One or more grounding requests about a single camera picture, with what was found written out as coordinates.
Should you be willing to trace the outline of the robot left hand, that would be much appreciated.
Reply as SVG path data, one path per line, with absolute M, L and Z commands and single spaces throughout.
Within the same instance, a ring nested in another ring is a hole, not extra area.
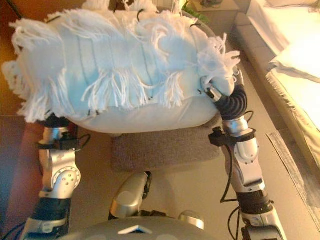
M 52 113 L 43 123 L 45 128 L 69 128 L 71 122 L 65 117 L 58 117 Z

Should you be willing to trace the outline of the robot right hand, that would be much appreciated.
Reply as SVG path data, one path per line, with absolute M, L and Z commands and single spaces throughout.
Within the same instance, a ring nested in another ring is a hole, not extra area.
M 232 80 L 235 83 L 230 96 L 223 95 L 207 76 L 200 78 L 204 93 L 211 99 L 218 109 L 223 121 L 231 121 L 243 117 L 247 110 L 248 99 L 244 87 L 242 71 L 238 67 L 233 68 Z

